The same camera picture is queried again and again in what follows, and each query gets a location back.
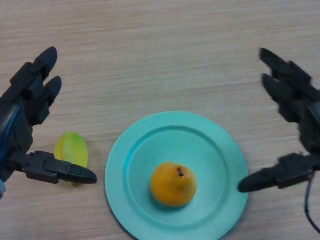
table surface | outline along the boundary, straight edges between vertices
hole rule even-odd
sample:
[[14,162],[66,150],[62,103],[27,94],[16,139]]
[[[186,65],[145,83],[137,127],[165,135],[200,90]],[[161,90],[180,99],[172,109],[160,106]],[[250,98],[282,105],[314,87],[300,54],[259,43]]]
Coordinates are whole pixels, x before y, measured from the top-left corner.
[[[65,131],[81,134],[95,185],[70,188],[15,173],[0,202],[2,240],[129,240],[106,201],[105,166],[120,134],[147,115],[201,114],[240,145],[253,173],[302,151],[260,82],[259,48],[293,60],[320,86],[318,0],[2,0],[0,90],[25,62],[58,49],[51,76],[63,87],[32,151],[52,152]],[[320,224],[320,184],[312,210]],[[316,239],[306,184],[250,194],[226,240]]]

robotic hand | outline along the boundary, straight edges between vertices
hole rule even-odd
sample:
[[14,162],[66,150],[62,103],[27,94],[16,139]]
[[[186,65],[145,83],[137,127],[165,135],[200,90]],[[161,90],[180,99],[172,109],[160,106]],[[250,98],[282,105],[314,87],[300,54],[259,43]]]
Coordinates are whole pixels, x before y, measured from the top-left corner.
[[62,87],[59,76],[44,85],[57,59],[57,50],[51,47],[34,63],[25,63],[0,98],[0,199],[6,191],[4,183],[14,171],[25,173],[28,179],[52,184],[60,179],[81,184],[97,182],[92,171],[57,160],[52,153],[27,154],[33,144],[33,127],[41,125],[49,116],[49,108]]
[[320,170],[320,91],[311,85],[311,76],[294,62],[286,62],[264,48],[260,50],[260,59],[271,68],[271,76],[262,75],[262,84],[279,105],[282,117],[289,123],[298,124],[299,138],[308,155],[291,153],[282,156],[274,167],[243,179],[238,190],[250,193],[274,186],[283,189],[309,181],[304,210],[311,225],[320,233],[308,207],[311,183],[315,171]]

plate rim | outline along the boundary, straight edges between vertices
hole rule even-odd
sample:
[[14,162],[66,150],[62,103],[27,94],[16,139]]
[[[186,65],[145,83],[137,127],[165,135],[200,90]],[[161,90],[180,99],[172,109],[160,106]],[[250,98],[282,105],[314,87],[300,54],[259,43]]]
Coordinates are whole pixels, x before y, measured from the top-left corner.
[[[204,122],[207,122],[209,123],[210,125],[214,126],[216,129],[218,129],[221,133],[223,133],[225,135],[225,137],[229,138],[230,143],[233,144],[233,147],[235,147],[235,150],[238,151],[237,155],[239,157],[241,157],[242,159],[239,161],[239,162],[242,162],[243,163],[243,166],[245,168],[245,175],[247,176],[249,174],[249,170],[248,170],[248,165],[247,165],[247,162],[246,162],[246,159],[244,157],[244,154],[243,152],[241,151],[239,145],[237,144],[237,142],[234,140],[234,138],[223,128],[221,127],[219,124],[217,124],[216,122],[212,121],[211,119],[203,116],[203,115],[200,115],[200,114],[197,114],[197,113],[193,113],[193,112],[189,112],[189,111],[163,111],[163,112],[158,112],[158,113],[154,113],[154,114],[150,114],[148,116],[145,116],[141,119],[139,119],[138,121],[134,122],[132,125],[130,125],[119,137],[118,139],[116,140],[116,142],[114,143],[114,145],[112,146],[112,149],[109,153],[109,156],[107,158],[107,162],[106,162],[106,165],[105,165],[105,173],[104,173],[104,188],[105,188],[105,194],[106,194],[106,199],[108,201],[108,204],[110,206],[110,210],[113,214],[113,216],[115,217],[116,221],[119,223],[119,225],[131,236],[131,237],[134,237],[135,239],[138,239],[138,240],[145,240],[144,238],[141,238],[143,237],[143,234],[140,235],[139,234],[139,230],[136,230],[134,229],[134,227],[130,226],[130,224],[126,224],[124,223],[125,221],[119,216],[119,209],[117,209],[116,205],[114,202],[113,202],[113,197],[111,197],[109,194],[108,194],[108,189],[110,189],[108,186],[108,182],[107,179],[108,179],[108,167],[110,166],[110,159],[112,159],[113,155],[116,153],[116,150],[117,150],[117,147],[118,145],[121,143],[121,141],[129,136],[129,133],[130,131],[134,130],[134,128],[136,128],[137,126],[140,127],[139,125],[141,125],[143,122],[147,122],[147,121],[150,121],[152,120],[153,118],[158,118],[158,117],[161,117],[161,116],[164,116],[164,115],[173,115],[173,116],[178,116],[178,118],[181,118],[181,116],[184,116],[184,117],[192,117],[192,118],[196,118],[198,120],[202,120]],[[233,228],[234,226],[239,222],[239,220],[242,218],[243,216],[243,213],[244,211],[246,210],[246,206],[247,206],[247,203],[248,203],[248,198],[249,198],[249,195],[247,193],[237,193],[238,196],[241,196],[241,207],[239,207],[238,209],[241,208],[241,211],[239,211],[239,213],[237,214],[237,217],[235,217],[235,221],[233,221],[233,223],[228,223],[228,227],[225,227],[225,230],[222,231],[224,233],[222,234],[219,234],[219,236],[212,236],[210,239],[211,240],[219,240],[221,238],[223,238],[226,234],[228,234]],[[141,222],[146,222],[146,224],[148,224],[148,221],[145,221],[143,219],[140,219]]]

wire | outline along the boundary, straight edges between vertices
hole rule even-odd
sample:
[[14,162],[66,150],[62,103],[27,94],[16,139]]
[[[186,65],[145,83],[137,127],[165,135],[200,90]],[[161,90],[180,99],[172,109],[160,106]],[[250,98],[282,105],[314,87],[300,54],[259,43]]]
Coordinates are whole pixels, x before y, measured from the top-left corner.
[[320,234],[320,229],[315,224],[315,222],[312,220],[312,218],[310,216],[310,211],[309,211],[309,197],[310,197],[311,186],[312,186],[313,180],[315,178],[315,175],[316,175],[316,173],[314,171],[309,175],[309,183],[308,183],[308,187],[306,189],[305,199],[304,199],[304,212],[305,212],[306,218],[308,219],[311,226],[318,232],[318,234]]

pear stem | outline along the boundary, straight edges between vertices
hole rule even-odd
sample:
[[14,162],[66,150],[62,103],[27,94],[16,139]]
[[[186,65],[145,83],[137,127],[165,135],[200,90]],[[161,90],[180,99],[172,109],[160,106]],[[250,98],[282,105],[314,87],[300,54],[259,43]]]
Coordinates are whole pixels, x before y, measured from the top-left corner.
[[178,167],[179,176],[183,177],[185,174],[182,172],[181,167]]

